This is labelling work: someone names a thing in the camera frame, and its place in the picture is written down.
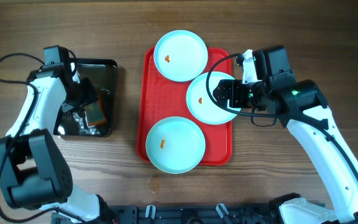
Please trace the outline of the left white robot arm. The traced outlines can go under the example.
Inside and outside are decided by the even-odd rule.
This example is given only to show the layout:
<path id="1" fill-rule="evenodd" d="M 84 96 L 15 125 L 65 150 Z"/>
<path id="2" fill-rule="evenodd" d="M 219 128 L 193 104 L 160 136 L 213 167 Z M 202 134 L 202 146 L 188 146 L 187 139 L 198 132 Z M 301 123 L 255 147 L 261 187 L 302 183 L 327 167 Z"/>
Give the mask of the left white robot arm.
<path id="1" fill-rule="evenodd" d="M 13 209 L 38 210 L 31 220 L 57 212 L 73 222 L 106 219 L 103 200 L 73 185 L 70 168 L 51 135 L 60 105 L 66 99 L 59 78 L 38 78 L 28 84 L 21 113 L 0 139 L 0 195 Z M 0 217 L 11 223 L 25 219 Z"/>

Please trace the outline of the orange green sponge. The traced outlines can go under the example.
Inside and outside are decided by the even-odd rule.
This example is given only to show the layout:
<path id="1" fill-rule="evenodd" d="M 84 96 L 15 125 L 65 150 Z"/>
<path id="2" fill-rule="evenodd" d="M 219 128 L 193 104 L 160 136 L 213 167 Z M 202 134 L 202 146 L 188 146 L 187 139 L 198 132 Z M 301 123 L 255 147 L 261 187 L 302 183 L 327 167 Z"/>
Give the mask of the orange green sponge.
<path id="1" fill-rule="evenodd" d="M 85 106 L 86 120 L 89 126 L 97 126 L 107 121 L 101 99 Z"/>

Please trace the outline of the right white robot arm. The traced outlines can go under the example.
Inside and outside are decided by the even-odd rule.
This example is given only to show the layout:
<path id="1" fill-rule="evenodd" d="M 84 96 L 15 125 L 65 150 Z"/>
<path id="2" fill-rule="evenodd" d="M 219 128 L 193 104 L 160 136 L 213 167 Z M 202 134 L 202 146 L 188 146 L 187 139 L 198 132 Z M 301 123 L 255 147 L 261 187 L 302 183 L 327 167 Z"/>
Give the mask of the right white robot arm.
<path id="1" fill-rule="evenodd" d="M 221 80 L 207 86 L 209 98 L 219 108 L 256 117 L 255 110 L 266 110 L 263 118 L 273 118 L 287 128 L 306 151 L 333 204 L 333 216 L 319 212 L 301 197 L 276 203 L 281 222 L 300 223 L 312 218 L 320 223 L 358 223 L 358 161 L 342 137 L 328 102 L 311 80 L 259 81 Z"/>

